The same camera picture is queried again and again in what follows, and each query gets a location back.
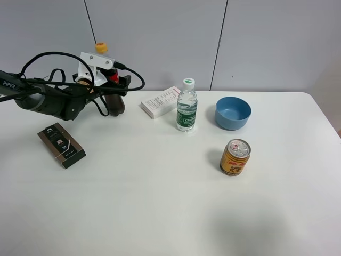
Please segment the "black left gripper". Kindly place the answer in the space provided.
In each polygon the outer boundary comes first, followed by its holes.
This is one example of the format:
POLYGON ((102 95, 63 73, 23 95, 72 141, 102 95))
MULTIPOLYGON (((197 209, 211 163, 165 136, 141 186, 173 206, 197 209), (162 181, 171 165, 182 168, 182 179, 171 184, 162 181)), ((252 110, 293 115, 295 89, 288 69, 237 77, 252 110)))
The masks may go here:
POLYGON ((131 83, 131 75, 107 76, 107 82, 101 86, 93 85, 91 87, 91 77, 88 75, 72 75, 74 81, 72 85, 72 104, 86 105, 97 98, 102 97, 105 101, 106 95, 119 94, 124 97, 127 94, 127 88, 131 83))

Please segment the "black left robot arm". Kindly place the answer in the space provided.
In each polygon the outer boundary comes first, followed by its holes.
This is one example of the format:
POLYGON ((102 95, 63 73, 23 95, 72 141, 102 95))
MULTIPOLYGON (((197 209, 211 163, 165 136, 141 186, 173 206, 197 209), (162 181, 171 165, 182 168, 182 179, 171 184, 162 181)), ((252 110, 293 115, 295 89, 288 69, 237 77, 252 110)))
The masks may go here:
POLYGON ((130 75, 115 78, 115 70, 100 74, 107 81, 91 90, 90 81, 85 78, 67 83, 62 69, 53 69, 48 80, 26 79, 1 71, 1 102, 14 100, 22 109, 73 121, 88 103, 95 103, 96 98, 100 98, 105 108, 109 109, 104 97, 113 96, 116 100, 127 94, 130 75))

